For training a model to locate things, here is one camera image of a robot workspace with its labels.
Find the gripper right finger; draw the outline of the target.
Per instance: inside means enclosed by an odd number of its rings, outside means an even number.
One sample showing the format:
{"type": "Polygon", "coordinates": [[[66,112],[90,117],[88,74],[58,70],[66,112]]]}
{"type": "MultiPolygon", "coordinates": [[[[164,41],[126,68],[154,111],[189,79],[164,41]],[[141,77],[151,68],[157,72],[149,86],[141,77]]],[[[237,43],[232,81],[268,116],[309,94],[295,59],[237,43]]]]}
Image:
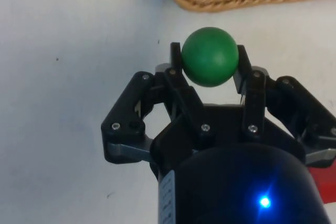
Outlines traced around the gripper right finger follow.
{"type": "Polygon", "coordinates": [[[234,73],[243,108],[242,133],[248,142],[279,148],[308,167],[326,168],[335,161],[335,116],[298,80],[273,80],[253,67],[239,45],[234,73]]]}

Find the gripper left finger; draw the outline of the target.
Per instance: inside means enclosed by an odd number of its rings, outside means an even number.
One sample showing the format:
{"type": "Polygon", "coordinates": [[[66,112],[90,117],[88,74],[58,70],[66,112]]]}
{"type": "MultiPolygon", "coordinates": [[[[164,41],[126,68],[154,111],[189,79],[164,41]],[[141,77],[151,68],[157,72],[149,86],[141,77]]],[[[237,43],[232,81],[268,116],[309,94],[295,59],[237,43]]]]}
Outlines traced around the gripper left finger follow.
{"type": "Polygon", "coordinates": [[[131,78],[101,124],[103,153],[110,163],[181,163],[211,143],[211,123],[195,89],[182,73],[180,44],[170,44],[167,66],[131,78]],[[170,123],[154,139],[144,118],[164,104],[170,123]]]}

